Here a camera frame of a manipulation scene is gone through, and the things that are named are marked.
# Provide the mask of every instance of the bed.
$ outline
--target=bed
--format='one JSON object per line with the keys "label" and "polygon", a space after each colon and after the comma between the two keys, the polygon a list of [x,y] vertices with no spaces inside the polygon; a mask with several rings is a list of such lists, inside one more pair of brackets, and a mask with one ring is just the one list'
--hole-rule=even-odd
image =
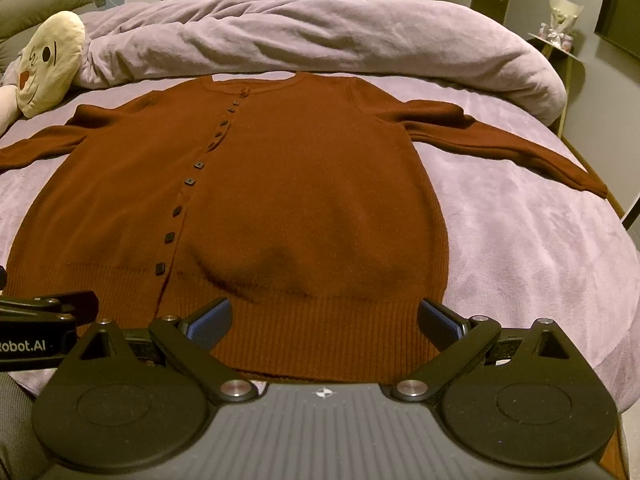
{"label": "bed", "polygon": [[[160,2],[82,19],[87,42],[77,88],[59,107],[18,120],[0,148],[65,123],[79,104],[113,108],[203,74],[276,79],[302,70],[361,77],[402,101],[458,104],[579,165],[545,126],[566,98],[551,66],[524,40],[455,4]],[[14,68],[3,84],[15,78]],[[509,327],[555,319],[618,409],[631,406],[640,397],[640,262],[609,203],[510,161],[414,146],[449,232],[444,303],[462,316],[486,314]],[[0,174],[0,265],[64,160]],[[38,382],[34,374],[14,378]]]}

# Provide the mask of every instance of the gray trousers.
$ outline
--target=gray trousers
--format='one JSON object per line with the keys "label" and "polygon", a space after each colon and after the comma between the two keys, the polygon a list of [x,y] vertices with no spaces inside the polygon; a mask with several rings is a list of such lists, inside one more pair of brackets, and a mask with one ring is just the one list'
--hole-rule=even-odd
{"label": "gray trousers", "polygon": [[31,480],[47,466],[31,429],[31,397],[0,373],[0,480]]}

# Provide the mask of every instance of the stuffed toy face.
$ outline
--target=stuffed toy face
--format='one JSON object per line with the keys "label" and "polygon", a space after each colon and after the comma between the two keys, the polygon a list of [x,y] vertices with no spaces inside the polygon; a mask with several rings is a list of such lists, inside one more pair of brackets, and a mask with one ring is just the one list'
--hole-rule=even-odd
{"label": "stuffed toy face", "polygon": [[65,97],[80,68],[84,23],[62,10],[44,21],[22,51],[16,100],[27,118],[53,108]]}

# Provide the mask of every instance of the gray bed headboard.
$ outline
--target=gray bed headboard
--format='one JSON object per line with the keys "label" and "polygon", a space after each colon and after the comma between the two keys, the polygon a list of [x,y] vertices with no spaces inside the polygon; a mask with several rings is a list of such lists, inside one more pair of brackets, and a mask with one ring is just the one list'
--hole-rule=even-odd
{"label": "gray bed headboard", "polygon": [[0,0],[0,74],[49,16],[60,10],[81,14],[95,8],[94,0]]}

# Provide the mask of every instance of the mattress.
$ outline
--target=mattress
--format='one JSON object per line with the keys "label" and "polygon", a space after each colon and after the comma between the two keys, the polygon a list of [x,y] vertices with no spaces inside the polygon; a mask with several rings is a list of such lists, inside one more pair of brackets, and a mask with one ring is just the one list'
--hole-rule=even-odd
{"label": "mattress", "polygon": [[[239,76],[246,77],[218,74],[214,79]],[[273,79],[290,73],[255,76]],[[476,119],[579,165],[541,122],[492,94],[436,79],[360,77],[403,101],[458,104]],[[79,104],[113,108],[184,80],[144,80],[76,94],[54,110],[17,121],[0,139],[0,148],[50,124],[63,124]],[[526,328],[539,317],[555,319],[596,370],[618,409],[630,407],[640,397],[640,261],[609,203],[510,161],[456,155],[421,142],[414,146],[449,232],[444,303],[462,316],[485,314],[508,327]],[[0,265],[6,264],[31,203],[64,160],[64,156],[40,160],[0,174]],[[31,385],[42,384],[47,376],[45,372],[14,374]]]}

